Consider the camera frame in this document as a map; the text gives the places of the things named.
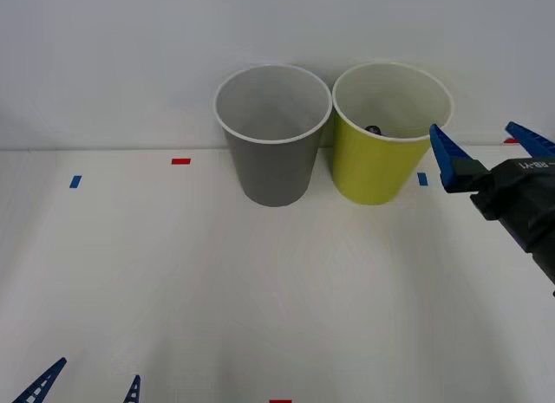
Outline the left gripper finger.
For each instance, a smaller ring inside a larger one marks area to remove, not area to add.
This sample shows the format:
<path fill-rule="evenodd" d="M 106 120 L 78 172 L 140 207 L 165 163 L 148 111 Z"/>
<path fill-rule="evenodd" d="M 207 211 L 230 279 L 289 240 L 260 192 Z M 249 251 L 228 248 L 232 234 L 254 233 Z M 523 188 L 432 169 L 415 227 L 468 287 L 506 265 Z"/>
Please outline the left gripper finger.
<path fill-rule="evenodd" d="M 67 360 L 62 357 L 24 389 L 13 400 L 13 403 L 43 403 L 50 388 L 66 364 Z"/>
<path fill-rule="evenodd" d="M 141 378 L 138 374 L 136 374 L 133 378 L 131 386 L 127 390 L 127 394 L 123 400 L 124 403 L 140 402 L 140 384 L 141 384 Z"/>

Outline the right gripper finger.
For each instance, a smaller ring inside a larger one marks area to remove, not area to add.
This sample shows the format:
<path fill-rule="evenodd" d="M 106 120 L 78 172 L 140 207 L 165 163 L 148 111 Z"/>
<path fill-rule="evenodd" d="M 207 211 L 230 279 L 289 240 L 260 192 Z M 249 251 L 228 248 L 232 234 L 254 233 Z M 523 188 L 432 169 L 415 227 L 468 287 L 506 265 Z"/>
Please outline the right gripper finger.
<path fill-rule="evenodd" d="M 507 124 L 505 130 L 516 139 L 532 157 L 554 156 L 555 144 L 540 134 L 512 121 Z"/>
<path fill-rule="evenodd" d="M 430 127 L 429 138 L 444 190 L 447 193 L 478 192 L 489 170 L 464 152 L 436 124 Z"/>

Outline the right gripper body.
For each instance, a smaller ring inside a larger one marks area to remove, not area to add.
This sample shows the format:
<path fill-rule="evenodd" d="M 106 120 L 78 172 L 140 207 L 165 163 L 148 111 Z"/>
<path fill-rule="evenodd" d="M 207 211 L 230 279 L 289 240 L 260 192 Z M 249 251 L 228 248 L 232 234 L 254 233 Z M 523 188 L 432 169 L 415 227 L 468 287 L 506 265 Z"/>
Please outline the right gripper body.
<path fill-rule="evenodd" d="M 554 280 L 554 158 L 509 159 L 470 196 L 488 221 L 498 221 Z"/>

